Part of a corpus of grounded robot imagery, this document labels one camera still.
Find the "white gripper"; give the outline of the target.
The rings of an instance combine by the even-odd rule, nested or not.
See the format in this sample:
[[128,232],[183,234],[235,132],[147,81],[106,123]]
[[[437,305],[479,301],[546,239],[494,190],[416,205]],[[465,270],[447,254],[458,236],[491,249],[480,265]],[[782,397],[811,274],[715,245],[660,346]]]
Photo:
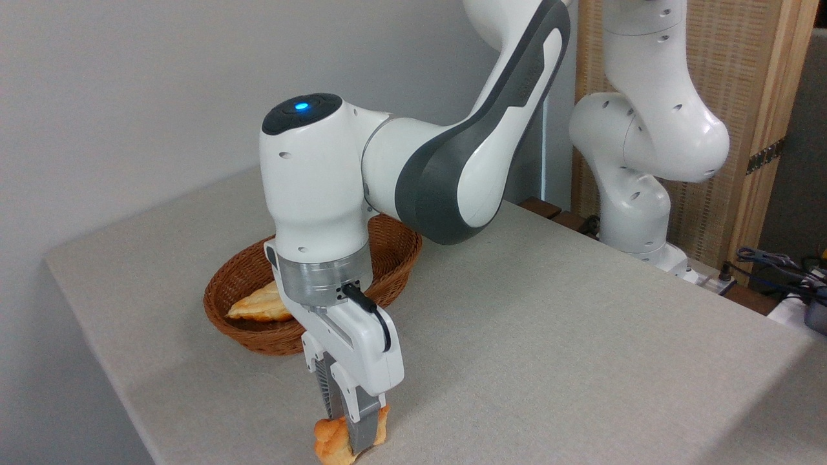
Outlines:
[[343,298],[324,311],[312,310],[286,295],[287,263],[278,262],[275,241],[265,242],[278,291],[286,308],[307,331],[302,348],[314,373],[328,418],[345,418],[352,452],[372,447],[379,429],[381,397],[404,379],[404,362],[395,323],[368,298]]

